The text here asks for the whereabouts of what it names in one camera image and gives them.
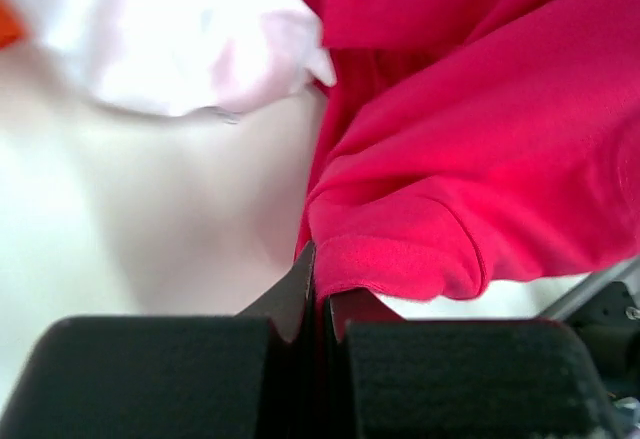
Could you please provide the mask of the crimson t shirt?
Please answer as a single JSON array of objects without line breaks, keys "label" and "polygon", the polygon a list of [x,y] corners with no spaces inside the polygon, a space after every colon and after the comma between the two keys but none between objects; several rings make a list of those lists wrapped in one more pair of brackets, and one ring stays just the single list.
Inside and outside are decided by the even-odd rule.
[{"label": "crimson t shirt", "polygon": [[472,299],[639,251],[639,0],[304,0],[337,81],[299,240],[319,299]]}]

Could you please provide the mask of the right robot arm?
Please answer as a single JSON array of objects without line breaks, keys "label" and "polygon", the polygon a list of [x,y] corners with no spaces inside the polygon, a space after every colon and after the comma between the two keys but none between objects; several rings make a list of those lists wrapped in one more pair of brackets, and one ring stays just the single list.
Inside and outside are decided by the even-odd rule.
[{"label": "right robot arm", "polygon": [[639,399],[639,305],[627,285],[608,284],[567,323],[585,344],[609,397]]}]

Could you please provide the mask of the orange t shirt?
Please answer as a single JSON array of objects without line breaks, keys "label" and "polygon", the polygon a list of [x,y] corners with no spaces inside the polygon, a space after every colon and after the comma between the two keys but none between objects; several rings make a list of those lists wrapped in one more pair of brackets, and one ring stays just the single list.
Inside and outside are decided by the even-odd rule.
[{"label": "orange t shirt", "polygon": [[0,0],[0,48],[3,49],[25,36],[23,24],[10,0]]}]

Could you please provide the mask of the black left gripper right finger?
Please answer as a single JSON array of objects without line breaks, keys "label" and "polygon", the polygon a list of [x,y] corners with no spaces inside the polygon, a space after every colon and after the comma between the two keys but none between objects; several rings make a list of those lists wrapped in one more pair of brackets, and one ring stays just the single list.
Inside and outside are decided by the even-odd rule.
[{"label": "black left gripper right finger", "polygon": [[620,438],[588,352],[548,319],[408,321],[359,289],[324,304],[331,438]]}]

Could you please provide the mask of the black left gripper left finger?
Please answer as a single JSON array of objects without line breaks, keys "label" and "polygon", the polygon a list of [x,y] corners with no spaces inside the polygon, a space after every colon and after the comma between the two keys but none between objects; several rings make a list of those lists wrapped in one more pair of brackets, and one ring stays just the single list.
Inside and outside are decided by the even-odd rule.
[{"label": "black left gripper left finger", "polygon": [[74,316],[33,348],[5,438],[310,438],[315,250],[233,316]]}]

